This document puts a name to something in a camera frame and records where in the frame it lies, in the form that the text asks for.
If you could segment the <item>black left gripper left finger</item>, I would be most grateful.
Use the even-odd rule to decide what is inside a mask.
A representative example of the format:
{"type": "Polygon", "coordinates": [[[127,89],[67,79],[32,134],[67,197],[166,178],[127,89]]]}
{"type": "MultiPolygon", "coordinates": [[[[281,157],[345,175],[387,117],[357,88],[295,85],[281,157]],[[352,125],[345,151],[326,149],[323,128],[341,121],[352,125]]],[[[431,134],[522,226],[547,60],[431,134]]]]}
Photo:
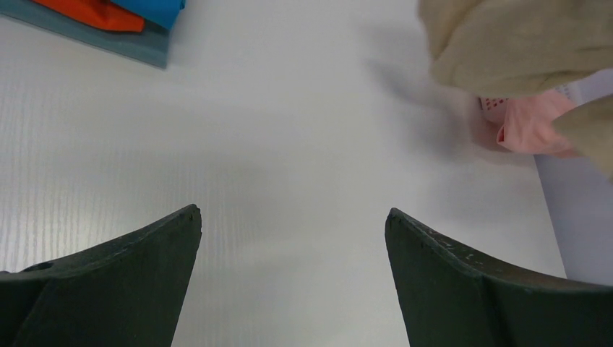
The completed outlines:
{"type": "Polygon", "coordinates": [[[3,346],[170,346],[202,236],[188,205],[65,257],[1,273],[3,346]]]}

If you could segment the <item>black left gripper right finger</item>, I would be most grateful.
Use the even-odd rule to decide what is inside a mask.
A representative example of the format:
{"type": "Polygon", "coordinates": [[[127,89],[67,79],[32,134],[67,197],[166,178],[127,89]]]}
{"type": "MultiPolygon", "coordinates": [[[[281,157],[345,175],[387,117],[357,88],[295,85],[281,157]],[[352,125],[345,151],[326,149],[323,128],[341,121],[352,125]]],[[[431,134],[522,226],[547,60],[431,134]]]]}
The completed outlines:
{"type": "Polygon", "coordinates": [[[393,208],[385,242],[412,346],[610,346],[612,288],[545,275],[393,208]]]}

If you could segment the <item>beige t-shirt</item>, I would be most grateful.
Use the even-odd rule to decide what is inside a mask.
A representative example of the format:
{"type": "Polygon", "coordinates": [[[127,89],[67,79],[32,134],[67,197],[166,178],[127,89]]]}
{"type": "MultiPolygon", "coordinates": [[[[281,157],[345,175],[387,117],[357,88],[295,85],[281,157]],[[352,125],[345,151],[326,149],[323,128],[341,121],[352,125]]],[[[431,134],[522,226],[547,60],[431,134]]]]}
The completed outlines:
{"type": "MultiPolygon", "coordinates": [[[[431,76],[482,98],[535,96],[612,67],[610,1],[420,1],[431,76]]],[[[612,97],[553,121],[612,177],[612,97]]]]}

